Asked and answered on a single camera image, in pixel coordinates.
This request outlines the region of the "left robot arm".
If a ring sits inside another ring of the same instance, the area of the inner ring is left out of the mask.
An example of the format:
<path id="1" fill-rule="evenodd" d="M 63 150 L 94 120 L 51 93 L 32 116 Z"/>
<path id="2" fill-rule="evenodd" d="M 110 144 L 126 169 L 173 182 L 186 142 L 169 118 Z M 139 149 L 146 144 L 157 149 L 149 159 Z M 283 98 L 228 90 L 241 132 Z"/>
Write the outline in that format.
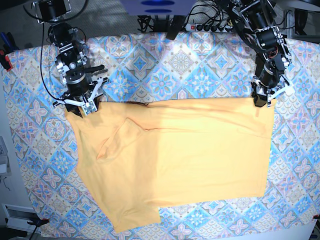
<path id="1" fill-rule="evenodd" d="M 275 23 L 273 4 L 269 0 L 232 0 L 227 10 L 235 32 L 256 52 L 251 81 L 254 105 L 270 107 L 280 94 L 294 93 L 293 83 L 285 77 L 292 55 Z"/>

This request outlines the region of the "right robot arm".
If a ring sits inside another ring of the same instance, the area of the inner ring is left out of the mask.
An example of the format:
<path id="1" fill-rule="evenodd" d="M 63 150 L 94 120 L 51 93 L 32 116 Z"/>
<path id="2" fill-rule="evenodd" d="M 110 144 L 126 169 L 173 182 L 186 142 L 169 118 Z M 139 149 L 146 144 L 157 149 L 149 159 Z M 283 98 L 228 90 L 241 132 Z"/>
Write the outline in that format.
<path id="1" fill-rule="evenodd" d="M 103 64 L 91 66 L 87 57 L 86 35 L 78 27 L 68 24 L 72 10 L 68 0 L 36 0 L 31 7 L 31 17 L 38 23 L 48 23 L 49 42 L 57 47 L 54 62 L 62 83 L 67 90 L 55 98 L 53 106 L 65 105 L 68 112 L 77 116 L 87 116 L 97 112 L 102 86 L 108 81 L 96 74 L 106 70 Z"/>

